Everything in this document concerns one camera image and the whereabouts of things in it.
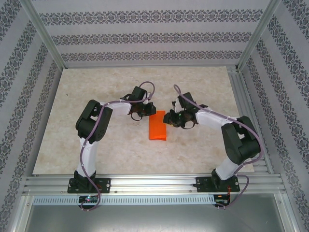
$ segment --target ventilation grille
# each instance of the ventilation grille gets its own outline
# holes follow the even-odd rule
[[[79,196],[42,196],[35,197],[33,205],[75,205]],[[103,196],[101,205],[163,205],[163,204],[212,204],[213,195],[176,195],[176,196]]]

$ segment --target orange foam block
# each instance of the orange foam block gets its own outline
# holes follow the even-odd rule
[[[164,110],[159,110],[155,115],[149,116],[149,139],[166,141],[166,124],[163,123]]]

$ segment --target marble surface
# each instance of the marble surface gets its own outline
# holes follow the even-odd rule
[[[225,67],[143,67],[64,70],[33,174],[73,174],[80,153],[75,123],[90,99],[108,102],[152,81],[157,110],[169,111],[178,94],[191,92],[198,104],[238,116]],[[143,86],[151,91],[149,84]],[[148,118],[112,117],[97,153],[98,174],[209,173],[226,157],[221,131],[167,126],[167,141],[148,139]],[[242,171],[253,172],[248,165]]]

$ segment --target striped wall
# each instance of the striped wall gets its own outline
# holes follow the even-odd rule
[[[60,70],[18,0],[0,0],[0,232],[32,174]]]
[[[236,65],[269,0],[33,0],[66,65]]]
[[[308,18],[308,0],[283,0],[242,71],[301,231],[309,231]]]

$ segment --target patterned wallpaper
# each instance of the patterned wallpaper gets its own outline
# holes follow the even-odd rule
[[[309,231],[309,7],[283,0],[243,70],[275,172]]]
[[[268,2],[32,1],[68,67],[236,65]]]
[[[0,1],[0,232],[32,174],[61,72],[18,0]]]

